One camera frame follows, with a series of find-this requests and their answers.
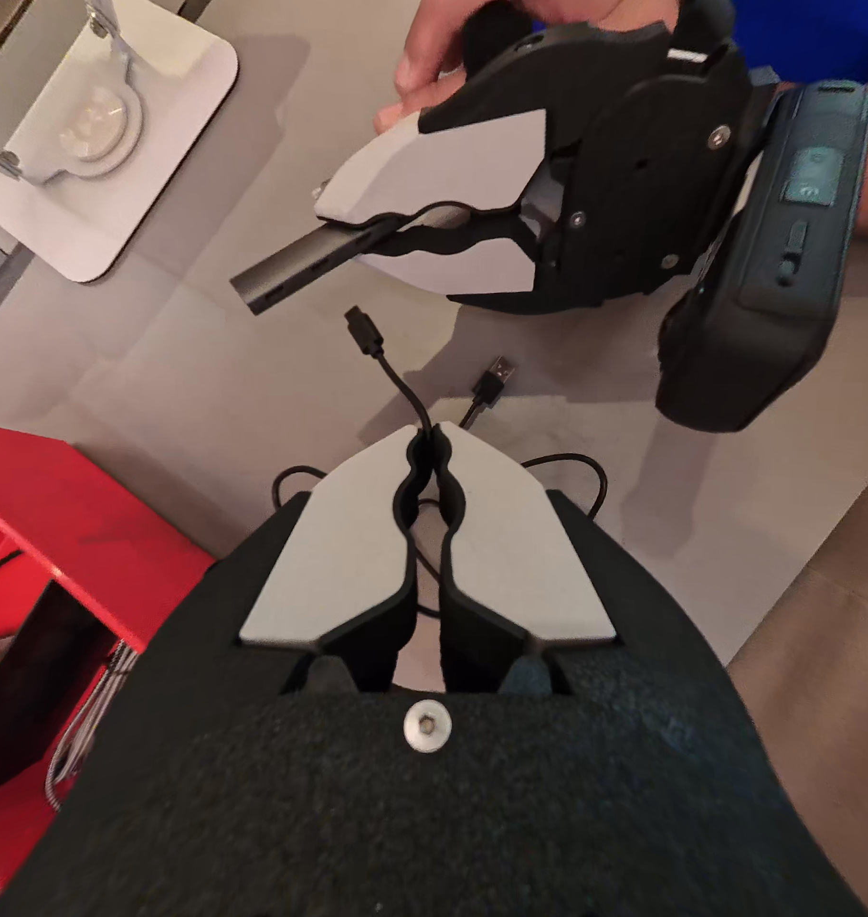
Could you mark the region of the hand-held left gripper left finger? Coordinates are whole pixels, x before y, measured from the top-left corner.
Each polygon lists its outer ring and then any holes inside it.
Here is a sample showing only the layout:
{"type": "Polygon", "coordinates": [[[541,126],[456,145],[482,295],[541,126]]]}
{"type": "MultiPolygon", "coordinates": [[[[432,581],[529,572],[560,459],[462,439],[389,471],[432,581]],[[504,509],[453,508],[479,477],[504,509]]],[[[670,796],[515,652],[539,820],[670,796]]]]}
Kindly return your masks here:
{"type": "Polygon", "coordinates": [[[413,585],[424,446],[420,428],[401,427],[314,486],[243,623],[245,646],[317,648],[413,585]]]}

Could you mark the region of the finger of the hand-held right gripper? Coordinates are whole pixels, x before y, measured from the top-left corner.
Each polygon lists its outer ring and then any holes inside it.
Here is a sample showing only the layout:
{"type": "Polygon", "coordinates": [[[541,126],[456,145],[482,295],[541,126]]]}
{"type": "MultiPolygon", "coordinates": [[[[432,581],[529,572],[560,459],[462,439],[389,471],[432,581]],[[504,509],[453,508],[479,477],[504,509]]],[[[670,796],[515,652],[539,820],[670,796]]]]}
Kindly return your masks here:
{"type": "Polygon", "coordinates": [[[315,202],[315,215],[363,225],[388,214],[415,216],[444,203],[478,212],[507,209],[543,162],[546,122],[546,111],[537,109],[421,133],[416,113],[336,170],[315,202]]]}
{"type": "Polygon", "coordinates": [[[539,247],[531,233],[396,233],[355,260],[442,295],[531,292],[539,247]]]}

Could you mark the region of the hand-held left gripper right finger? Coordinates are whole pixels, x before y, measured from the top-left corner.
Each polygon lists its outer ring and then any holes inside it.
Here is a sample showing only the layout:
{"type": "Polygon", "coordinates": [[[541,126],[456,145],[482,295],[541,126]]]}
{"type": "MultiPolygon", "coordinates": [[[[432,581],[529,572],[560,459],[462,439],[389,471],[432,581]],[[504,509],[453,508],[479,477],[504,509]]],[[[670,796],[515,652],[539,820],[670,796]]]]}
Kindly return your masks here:
{"type": "Polygon", "coordinates": [[[448,530],[440,614],[456,632],[511,641],[601,644],[614,625],[547,490],[522,464],[451,422],[439,425],[440,507],[448,530]]]}

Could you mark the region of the grey usb hub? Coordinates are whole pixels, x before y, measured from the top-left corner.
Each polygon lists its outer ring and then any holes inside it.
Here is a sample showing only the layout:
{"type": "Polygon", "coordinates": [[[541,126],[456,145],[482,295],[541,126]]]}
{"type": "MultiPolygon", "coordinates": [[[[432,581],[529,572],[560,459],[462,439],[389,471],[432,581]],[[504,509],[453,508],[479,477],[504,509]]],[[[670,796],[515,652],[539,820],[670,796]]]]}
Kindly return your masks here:
{"type": "Polygon", "coordinates": [[[395,235],[410,217],[385,214],[361,225],[320,226],[235,275],[230,284],[254,315],[261,315],[318,279],[395,235]]]}

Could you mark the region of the red plastic bin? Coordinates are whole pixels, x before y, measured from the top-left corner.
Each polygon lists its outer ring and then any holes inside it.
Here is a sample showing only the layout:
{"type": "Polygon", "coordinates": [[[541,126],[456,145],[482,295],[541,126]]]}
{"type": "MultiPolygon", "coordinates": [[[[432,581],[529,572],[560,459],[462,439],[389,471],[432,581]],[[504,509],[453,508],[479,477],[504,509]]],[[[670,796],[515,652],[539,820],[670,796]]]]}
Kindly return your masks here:
{"type": "MultiPolygon", "coordinates": [[[[76,448],[0,428],[0,661],[51,581],[140,656],[212,562],[76,448]]],[[[64,728],[0,787],[0,895],[58,814],[43,784],[64,728]]]]}

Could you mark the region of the braided cable silver plug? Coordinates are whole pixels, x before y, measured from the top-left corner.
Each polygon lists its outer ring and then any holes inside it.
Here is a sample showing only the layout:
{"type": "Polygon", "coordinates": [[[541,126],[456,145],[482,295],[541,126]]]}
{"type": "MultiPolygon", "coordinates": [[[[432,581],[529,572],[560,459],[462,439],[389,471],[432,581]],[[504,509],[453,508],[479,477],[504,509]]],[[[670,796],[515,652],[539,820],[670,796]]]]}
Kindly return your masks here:
{"type": "Polygon", "coordinates": [[[49,807],[60,812],[67,790],[81,770],[96,738],[96,731],[133,670],[139,653],[119,640],[107,656],[103,671],[76,713],[64,728],[50,759],[43,784],[49,807]]]}

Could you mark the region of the person's right hand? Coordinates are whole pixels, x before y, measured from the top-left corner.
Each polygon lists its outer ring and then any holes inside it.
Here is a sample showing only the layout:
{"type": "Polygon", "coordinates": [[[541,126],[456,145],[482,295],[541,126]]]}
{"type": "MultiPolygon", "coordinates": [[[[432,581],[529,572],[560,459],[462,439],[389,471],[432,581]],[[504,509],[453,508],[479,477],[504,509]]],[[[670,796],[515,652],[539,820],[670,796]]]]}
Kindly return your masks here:
{"type": "MultiPolygon", "coordinates": [[[[463,86],[466,74],[461,62],[461,32],[485,5],[485,1],[419,4],[394,71],[399,100],[375,115],[373,127],[377,134],[422,108],[438,105],[463,86]]],[[[672,31],[680,12],[679,1],[523,1],[513,5],[548,26],[586,22],[613,32],[636,30],[657,22],[672,31]]]]}

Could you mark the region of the black bin divider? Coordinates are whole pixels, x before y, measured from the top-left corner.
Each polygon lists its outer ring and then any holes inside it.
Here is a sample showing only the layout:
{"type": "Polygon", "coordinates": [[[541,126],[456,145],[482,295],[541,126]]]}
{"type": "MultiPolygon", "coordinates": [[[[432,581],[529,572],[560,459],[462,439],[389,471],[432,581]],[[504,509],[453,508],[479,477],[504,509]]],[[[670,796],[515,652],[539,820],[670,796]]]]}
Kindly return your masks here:
{"type": "Polygon", "coordinates": [[[0,661],[0,787],[43,759],[116,638],[56,581],[0,661]]]}

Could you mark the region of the beige trousers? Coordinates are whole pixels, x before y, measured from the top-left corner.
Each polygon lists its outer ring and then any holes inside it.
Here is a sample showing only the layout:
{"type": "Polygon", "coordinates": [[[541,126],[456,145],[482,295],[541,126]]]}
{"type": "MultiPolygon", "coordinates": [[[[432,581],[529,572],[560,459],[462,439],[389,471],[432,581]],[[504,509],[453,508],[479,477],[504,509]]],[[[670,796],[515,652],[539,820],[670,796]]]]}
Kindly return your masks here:
{"type": "Polygon", "coordinates": [[[868,487],[729,672],[794,808],[868,908],[868,487]]]}

